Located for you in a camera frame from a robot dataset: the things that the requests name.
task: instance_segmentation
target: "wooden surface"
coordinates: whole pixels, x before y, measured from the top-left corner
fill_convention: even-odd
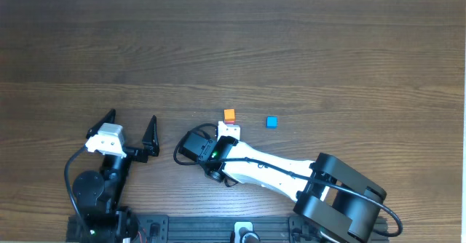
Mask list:
[[[254,148],[324,151],[381,185],[405,225],[392,242],[458,242],[464,56],[465,0],[0,0],[0,239],[64,240],[63,167],[110,108],[137,146],[158,118],[160,156],[125,188],[136,212],[292,213],[173,161],[236,108]]]

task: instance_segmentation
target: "white and black device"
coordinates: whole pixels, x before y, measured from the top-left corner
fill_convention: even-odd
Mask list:
[[[204,127],[215,127],[218,139],[210,138]],[[374,232],[388,237],[401,234],[400,219],[383,205],[385,190],[335,156],[321,153],[315,162],[284,159],[239,141],[239,130],[221,121],[218,127],[195,127],[180,140],[173,158],[178,164],[201,166],[217,182],[252,183],[283,194],[296,203],[293,211],[313,224],[324,242],[368,242],[380,209],[395,219],[398,231]],[[179,161],[178,153],[193,162]],[[332,205],[324,202],[329,188],[338,190]]]

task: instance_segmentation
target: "white arm segment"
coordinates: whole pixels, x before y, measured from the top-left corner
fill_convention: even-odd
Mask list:
[[[312,170],[309,168],[310,164],[313,163],[311,160],[283,159],[257,151],[241,141],[236,146],[233,146],[227,156],[228,159],[245,157],[267,162],[299,175],[310,177],[312,174]],[[289,175],[257,163],[226,162],[223,172],[240,183],[252,183],[268,188],[289,197],[294,202],[298,200],[296,192],[303,191],[307,184],[306,180],[292,178]],[[325,199],[327,192],[328,187],[325,188],[320,200],[323,201]]]

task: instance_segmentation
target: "tabletop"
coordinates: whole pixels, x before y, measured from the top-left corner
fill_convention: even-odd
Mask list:
[[[125,186],[135,212],[292,214],[173,161],[234,108],[254,148],[333,154],[384,188],[392,242],[459,241],[465,0],[0,0],[0,16],[1,240],[65,239],[63,168],[110,108],[134,146],[158,118],[160,155]],[[81,155],[71,180],[101,160]]]

